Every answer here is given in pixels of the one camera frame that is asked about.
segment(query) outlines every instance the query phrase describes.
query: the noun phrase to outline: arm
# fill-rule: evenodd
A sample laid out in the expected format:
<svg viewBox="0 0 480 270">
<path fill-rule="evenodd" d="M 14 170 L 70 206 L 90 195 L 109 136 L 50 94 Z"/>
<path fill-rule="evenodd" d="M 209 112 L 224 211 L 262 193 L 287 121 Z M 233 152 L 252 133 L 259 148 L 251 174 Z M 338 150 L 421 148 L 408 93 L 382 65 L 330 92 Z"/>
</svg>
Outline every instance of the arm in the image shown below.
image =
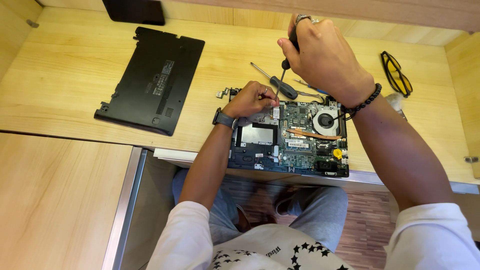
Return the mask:
<svg viewBox="0 0 480 270">
<path fill-rule="evenodd" d="M 278 106 L 278 98 L 276 101 L 273 101 L 273 98 L 275 98 L 275 93 L 271 87 L 250 81 L 225 106 L 222 113 L 232 118 L 250 116 L 266 106 Z M 210 210 L 227 170 L 231 139 L 232 129 L 230 127 L 222 124 L 214 126 L 188 171 L 179 203 L 193 201 Z"/>
<path fill-rule="evenodd" d="M 300 53 L 286 38 L 279 39 L 278 44 L 292 70 L 306 82 L 324 89 L 347 108 L 358 106 L 373 93 L 373 76 L 357 62 L 332 21 L 313 25 L 301 20 L 297 36 Z M 353 122 L 375 171 L 400 210 L 453 202 L 452 189 L 438 158 L 381 95 L 358 111 Z"/>
</svg>

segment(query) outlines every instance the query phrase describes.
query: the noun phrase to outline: white shirt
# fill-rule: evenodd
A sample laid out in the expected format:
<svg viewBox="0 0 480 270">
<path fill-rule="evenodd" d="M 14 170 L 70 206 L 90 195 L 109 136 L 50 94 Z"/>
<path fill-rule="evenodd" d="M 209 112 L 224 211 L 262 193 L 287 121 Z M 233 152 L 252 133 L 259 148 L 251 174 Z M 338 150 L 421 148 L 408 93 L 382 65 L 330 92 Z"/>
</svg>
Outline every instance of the white shirt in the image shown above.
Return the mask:
<svg viewBox="0 0 480 270">
<path fill-rule="evenodd" d="M 277 224 L 213 246 L 208 218 L 201 204 L 179 203 L 168 216 L 147 270 L 353 269 L 308 235 Z M 385 250 L 386 270 L 480 269 L 480 252 L 467 220 L 453 203 L 402 211 Z"/>
</svg>

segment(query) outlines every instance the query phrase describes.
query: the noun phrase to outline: yellow-tinted glasses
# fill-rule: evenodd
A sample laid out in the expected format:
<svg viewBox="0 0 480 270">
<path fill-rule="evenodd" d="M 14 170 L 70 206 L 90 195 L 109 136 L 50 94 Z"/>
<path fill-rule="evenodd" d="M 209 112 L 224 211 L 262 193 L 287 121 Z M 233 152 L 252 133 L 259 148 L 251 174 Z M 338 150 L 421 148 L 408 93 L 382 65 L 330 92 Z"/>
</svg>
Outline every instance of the yellow-tinted glasses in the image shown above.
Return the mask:
<svg viewBox="0 0 480 270">
<path fill-rule="evenodd" d="M 395 91 L 402 93 L 406 98 L 410 96 L 410 93 L 413 92 L 413 88 L 407 77 L 405 77 L 400 71 L 402 69 L 400 64 L 386 51 L 383 51 L 380 56 L 382 57 L 382 63 L 384 64 L 385 75 L 387 75 L 391 87 Z"/>
</svg>

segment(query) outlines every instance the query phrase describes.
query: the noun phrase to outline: gray pants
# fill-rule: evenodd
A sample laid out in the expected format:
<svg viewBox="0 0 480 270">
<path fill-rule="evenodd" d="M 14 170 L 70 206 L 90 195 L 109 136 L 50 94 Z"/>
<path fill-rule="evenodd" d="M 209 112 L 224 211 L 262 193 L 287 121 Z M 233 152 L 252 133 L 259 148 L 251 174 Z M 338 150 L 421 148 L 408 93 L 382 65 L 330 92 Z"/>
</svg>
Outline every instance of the gray pants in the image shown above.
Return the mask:
<svg viewBox="0 0 480 270">
<path fill-rule="evenodd" d="M 179 171 L 173 178 L 173 195 L 178 204 L 188 169 Z M 340 187 L 308 187 L 299 189 L 288 206 L 290 215 L 298 216 L 290 228 L 297 229 L 322 243 L 332 252 L 340 241 L 347 216 L 348 197 Z M 240 233 L 238 212 L 231 195 L 219 189 L 210 210 L 210 234 L 214 245 L 229 241 Z"/>
</svg>

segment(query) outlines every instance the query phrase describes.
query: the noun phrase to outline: beaded bracelet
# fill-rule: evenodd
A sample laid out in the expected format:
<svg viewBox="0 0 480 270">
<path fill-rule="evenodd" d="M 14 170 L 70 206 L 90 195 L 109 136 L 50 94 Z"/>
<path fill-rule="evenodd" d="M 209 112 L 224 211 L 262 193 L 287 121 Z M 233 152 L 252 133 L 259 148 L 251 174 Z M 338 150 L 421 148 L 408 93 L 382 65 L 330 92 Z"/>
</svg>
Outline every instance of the beaded bracelet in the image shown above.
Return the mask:
<svg viewBox="0 0 480 270">
<path fill-rule="evenodd" d="M 348 108 L 346 108 L 345 106 L 342 105 L 340 107 L 340 109 L 342 110 L 343 113 L 338 115 L 334 119 L 328 121 L 328 123 L 333 123 L 334 120 L 336 120 L 336 119 L 338 119 L 342 116 L 345 116 L 347 113 L 350 114 L 350 116 L 346 117 L 345 121 L 352 119 L 355 116 L 355 114 L 357 114 L 358 111 L 360 111 L 362 108 L 365 108 L 365 106 L 370 104 L 380 94 L 381 91 L 382 91 L 382 85 L 379 84 L 379 83 L 376 83 L 375 84 L 375 91 L 373 92 L 373 94 L 370 95 L 370 97 L 364 103 L 358 105 L 355 108 L 351 108 L 351 109 L 348 109 Z"/>
</svg>

